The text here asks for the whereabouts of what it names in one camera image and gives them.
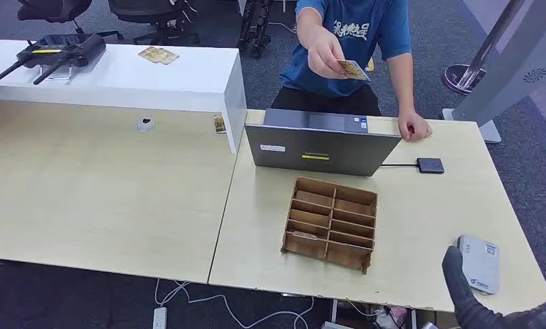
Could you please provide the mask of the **person's left hand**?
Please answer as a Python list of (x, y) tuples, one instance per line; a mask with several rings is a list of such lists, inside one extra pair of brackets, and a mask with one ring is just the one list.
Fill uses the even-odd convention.
[(399, 131), (406, 141), (419, 141), (432, 135), (433, 130), (424, 118), (415, 110), (402, 110), (399, 112)]

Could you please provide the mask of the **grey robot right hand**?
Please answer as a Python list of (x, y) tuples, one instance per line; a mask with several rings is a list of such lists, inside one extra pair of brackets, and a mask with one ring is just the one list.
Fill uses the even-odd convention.
[(462, 271), (462, 255), (449, 246), (442, 260), (444, 279), (461, 328), (546, 328), (546, 302), (521, 312), (502, 315), (481, 304)]

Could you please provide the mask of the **person's right hand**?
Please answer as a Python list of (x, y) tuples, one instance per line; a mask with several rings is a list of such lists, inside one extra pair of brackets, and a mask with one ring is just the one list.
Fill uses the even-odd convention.
[(334, 34), (324, 27), (312, 31), (308, 43), (308, 65), (317, 75), (327, 79), (344, 80), (346, 72), (338, 62), (344, 60), (342, 47)]

